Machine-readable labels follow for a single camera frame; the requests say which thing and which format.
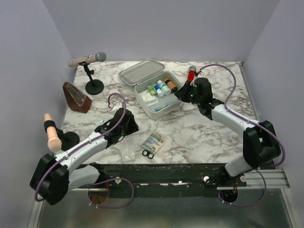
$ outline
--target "metronome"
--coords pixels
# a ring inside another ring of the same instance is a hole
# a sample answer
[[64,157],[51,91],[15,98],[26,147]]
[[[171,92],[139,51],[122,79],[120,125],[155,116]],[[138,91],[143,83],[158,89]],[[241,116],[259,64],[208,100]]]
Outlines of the metronome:
[[62,88],[66,96],[67,105],[70,109],[79,113],[87,113],[91,107],[92,100],[69,82],[65,82]]

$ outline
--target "scissors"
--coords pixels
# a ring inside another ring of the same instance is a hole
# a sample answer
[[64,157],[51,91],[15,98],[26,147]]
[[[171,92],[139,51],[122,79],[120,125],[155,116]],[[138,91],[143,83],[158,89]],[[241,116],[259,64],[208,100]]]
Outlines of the scissors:
[[149,158],[149,159],[153,159],[154,158],[154,154],[152,154],[150,151],[148,151],[148,150],[143,150],[142,151],[142,155],[144,156],[144,157],[147,157],[147,158]]

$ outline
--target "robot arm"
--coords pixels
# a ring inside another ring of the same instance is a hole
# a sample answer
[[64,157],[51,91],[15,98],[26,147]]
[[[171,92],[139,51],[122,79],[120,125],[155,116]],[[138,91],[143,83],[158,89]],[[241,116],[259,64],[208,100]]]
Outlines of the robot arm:
[[121,137],[139,130],[134,116],[126,110],[120,123],[109,132],[118,123],[123,112],[124,109],[120,108],[111,120],[98,126],[88,138],[68,151],[55,157],[44,155],[37,165],[30,187],[36,190],[42,180],[38,193],[50,205],[54,205],[63,199],[68,190],[95,183],[98,178],[102,178],[104,173],[100,165],[77,168],[94,154],[119,142]]
[[227,178],[256,169],[281,154],[278,142],[252,123],[263,126],[275,135],[273,125],[269,121],[245,121],[247,118],[243,115],[234,112],[244,117],[244,120],[228,112],[222,101],[213,98],[211,83],[207,78],[196,78],[193,82],[188,77],[185,85],[175,92],[175,96],[181,101],[197,105],[203,116],[227,126],[243,138],[243,154],[222,167],[213,180],[210,179],[215,185]]

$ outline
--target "marble table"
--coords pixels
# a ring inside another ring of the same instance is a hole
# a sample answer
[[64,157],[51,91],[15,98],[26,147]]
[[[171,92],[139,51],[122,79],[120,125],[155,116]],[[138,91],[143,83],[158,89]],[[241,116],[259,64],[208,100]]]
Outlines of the marble table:
[[[67,108],[63,130],[76,132],[80,140],[88,137],[94,129],[111,114],[107,107],[107,98],[110,93],[121,93],[127,101],[130,110],[139,125],[139,131],[125,137],[125,139],[108,149],[92,156],[86,163],[97,162],[100,164],[122,163],[120,145],[125,141],[132,143],[135,152],[135,161],[128,163],[219,163],[229,162],[242,153],[242,138],[222,124],[211,121],[202,116],[198,108],[183,103],[180,110],[154,121],[150,119],[135,99],[134,86],[127,85],[119,73],[138,62],[105,62],[90,64],[89,68],[95,71],[93,79],[97,78],[104,83],[104,90],[98,95],[88,95],[92,99],[90,110],[86,113],[77,113]],[[197,69],[211,62],[162,62],[165,70],[172,72],[184,84],[190,65]],[[229,67],[237,78],[237,88],[233,94],[229,107],[241,114],[255,118],[250,98],[236,62],[220,62]],[[204,69],[204,76],[212,84],[214,97],[224,101],[233,87],[230,73],[220,67],[213,66]],[[74,85],[83,92],[89,78],[83,67],[78,67]],[[165,135],[166,142],[150,160],[142,156],[141,144],[153,131]]]

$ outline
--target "container lid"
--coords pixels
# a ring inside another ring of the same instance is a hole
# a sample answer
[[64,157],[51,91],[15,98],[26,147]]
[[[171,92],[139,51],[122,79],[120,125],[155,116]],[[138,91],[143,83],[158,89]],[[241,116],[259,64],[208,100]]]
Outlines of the container lid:
[[164,68],[164,64],[156,62],[152,59],[147,59],[123,70],[119,73],[119,76],[128,85],[134,86],[142,81],[152,78],[157,73],[160,73]]

